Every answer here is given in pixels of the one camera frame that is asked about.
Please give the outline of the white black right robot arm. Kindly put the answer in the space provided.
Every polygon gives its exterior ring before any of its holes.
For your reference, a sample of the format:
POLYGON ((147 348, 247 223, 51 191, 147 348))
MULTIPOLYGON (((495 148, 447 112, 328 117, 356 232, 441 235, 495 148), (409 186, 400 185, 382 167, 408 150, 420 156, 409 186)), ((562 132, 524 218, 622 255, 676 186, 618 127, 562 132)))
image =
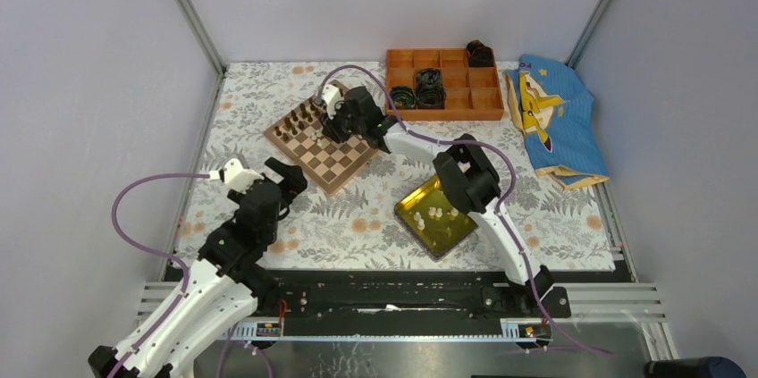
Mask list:
POLYGON ((338 143, 360 137, 376 150, 403 155, 432 165, 448 202, 468 215, 497 248, 507 281, 518 285, 512 303, 518 313, 534 317, 548 305, 554 279, 527 249, 505 207, 506 192, 500 175, 486 155, 504 154, 469 134, 436 139, 414 131, 394 114, 384 113, 364 87, 341 92, 332 84, 316 93, 316 105, 325 110, 323 134, 338 143))

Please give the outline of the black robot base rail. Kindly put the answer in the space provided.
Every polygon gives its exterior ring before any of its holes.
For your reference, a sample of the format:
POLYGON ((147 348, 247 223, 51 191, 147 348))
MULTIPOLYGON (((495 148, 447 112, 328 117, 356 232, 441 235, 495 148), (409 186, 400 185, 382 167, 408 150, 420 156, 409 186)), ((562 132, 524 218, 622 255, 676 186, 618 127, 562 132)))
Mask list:
POLYGON ((255 318, 287 337, 493 336, 502 319, 545 324, 571 316, 565 288, 541 304, 499 272, 277 270, 279 289, 255 318))

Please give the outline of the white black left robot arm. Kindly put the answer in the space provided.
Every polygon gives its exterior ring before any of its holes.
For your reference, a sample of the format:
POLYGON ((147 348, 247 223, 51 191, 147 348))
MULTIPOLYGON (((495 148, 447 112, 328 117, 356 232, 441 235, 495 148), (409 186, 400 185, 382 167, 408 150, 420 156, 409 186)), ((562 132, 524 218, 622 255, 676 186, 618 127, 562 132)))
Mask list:
POLYGON ((191 377, 196 358, 242 319, 269 315, 281 305, 279 284, 259 260, 276 239, 280 221, 307 189, 300 166, 273 157, 265 166, 278 181, 233 158, 222 168, 195 174, 219 181, 237 206, 232 218, 207 237, 197 258, 181 268, 180 282, 133 332, 88 357, 96 377, 191 377))

